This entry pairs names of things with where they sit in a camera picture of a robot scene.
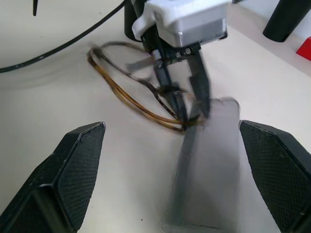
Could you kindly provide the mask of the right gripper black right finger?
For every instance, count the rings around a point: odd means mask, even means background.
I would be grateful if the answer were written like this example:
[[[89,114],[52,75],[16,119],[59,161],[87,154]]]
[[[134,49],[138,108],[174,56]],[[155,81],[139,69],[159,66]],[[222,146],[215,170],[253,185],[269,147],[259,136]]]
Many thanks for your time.
[[[311,154],[269,125],[242,120],[240,132],[255,184],[281,233],[311,233]]]

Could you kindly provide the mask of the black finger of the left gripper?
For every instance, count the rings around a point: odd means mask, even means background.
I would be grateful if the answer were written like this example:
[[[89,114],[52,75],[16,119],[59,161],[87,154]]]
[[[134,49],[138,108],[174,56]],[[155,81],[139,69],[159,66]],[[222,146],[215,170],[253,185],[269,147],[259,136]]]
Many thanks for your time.
[[[193,93],[204,117],[208,119],[211,110],[210,83],[200,52],[194,51],[190,54],[187,62],[191,71],[190,84]]]
[[[155,62],[154,70],[160,87],[173,86],[168,69],[161,60]],[[168,93],[164,95],[164,98],[171,106],[173,112],[177,114],[178,119],[185,123],[188,120],[188,114],[182,95],[179,93]]]

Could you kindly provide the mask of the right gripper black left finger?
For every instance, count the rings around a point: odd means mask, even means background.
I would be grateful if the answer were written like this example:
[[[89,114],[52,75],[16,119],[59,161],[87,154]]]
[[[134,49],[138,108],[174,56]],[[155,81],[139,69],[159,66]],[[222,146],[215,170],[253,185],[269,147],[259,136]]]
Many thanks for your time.
[[[95,187],[106,126],[65,134],[0,215],[0,233],[77,233]]]

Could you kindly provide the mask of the brown thin-framed glasses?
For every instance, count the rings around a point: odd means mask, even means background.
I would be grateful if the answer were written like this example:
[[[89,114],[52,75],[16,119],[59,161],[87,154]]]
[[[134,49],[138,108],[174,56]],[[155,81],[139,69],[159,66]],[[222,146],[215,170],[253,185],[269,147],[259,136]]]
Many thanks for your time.
[[[150,83],[150,78],[137,78],[132,75],[132,72],[128,72],[119,66],[117,66],[115,63],[113,63],[108,57],[103,53],[104,48],[109,46],[124,46],[131,48],[133,50],[137,50],[141,53],[146,53],[146,51],[139,46],[129,43],[129,42],[121,42],[121,41],[111,41],[106,44],[103,44],[101,46],[94,46],[90,49],[90,51],[87,54],[87,61],[92,65],[92,67],[103,77],[103,79],[107,82],[113,93],[116,95],[116,97],[122,101],[126,106],[131,108],[132,110],[136,111],[137,113],[141,114],[143,117],[149,119],[150,121],[153,121],[167,129],[176,131],[176,132],[184,132],[188,126],[192,125],[200,125],[202,122],[200,121],[200,115],[196,114],[193,117],[187,117],[185,120],[182,120],[176,112],[171,110],[162,100],[161,97],[165,97],[166,94],[177,94],[177,98],[182,100],[183,96],[182,94],[187,93],[187,90],[182,89],[177,86],[172,85],[165,85],[163,87],[154,87]],[[99,64],[96,63],[94,58],[98,58],[100,61],[105,61],[109,65],[111,65],[113,68],[115,68],[117,71],[125,75],[126,77],[130,78],[131,80],[147,87],[155,99],[159,102],[159,104],[172,116],[172,119],[165,118],[162,116],[159,116],[151,111],[149,111],[147,108],[145,108],[143,105],[138,103],[134,98],[132,98],[127,92],[125,92],[107,73],[107,71],[101,67]]]

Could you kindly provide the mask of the grey glasses case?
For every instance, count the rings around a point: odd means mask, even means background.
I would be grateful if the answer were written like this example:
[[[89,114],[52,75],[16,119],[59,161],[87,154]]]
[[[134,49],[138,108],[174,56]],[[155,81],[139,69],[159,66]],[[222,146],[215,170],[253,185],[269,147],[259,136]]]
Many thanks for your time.
[[[240,106],[213,99],[203,123],[187,129],[165,213],[164,233],[237,233]]]

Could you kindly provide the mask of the black tapered cylinder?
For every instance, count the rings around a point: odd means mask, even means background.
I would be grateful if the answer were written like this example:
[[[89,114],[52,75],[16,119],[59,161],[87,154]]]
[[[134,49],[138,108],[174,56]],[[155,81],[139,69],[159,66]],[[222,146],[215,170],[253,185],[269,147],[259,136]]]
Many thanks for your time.
[[[311,9],[311,0],[280,0],[263,35],[275,42],[284,42]]]

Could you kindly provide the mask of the red block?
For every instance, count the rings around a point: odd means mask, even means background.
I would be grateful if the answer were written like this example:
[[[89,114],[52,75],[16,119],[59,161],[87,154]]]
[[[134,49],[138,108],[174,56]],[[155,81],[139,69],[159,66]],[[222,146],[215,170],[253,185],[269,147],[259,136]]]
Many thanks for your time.
[[[299,56],[311,61],[311,36],[308,37],[296,51]]]

